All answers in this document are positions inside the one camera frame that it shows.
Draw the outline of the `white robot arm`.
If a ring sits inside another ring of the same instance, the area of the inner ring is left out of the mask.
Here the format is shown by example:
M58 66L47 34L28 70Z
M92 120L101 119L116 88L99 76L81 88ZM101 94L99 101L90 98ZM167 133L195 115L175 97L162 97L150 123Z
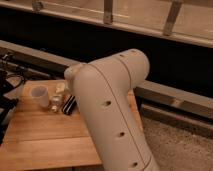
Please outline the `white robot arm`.
M159 171L127 100L149 69L146 55L129 49L64 72L105 171Z

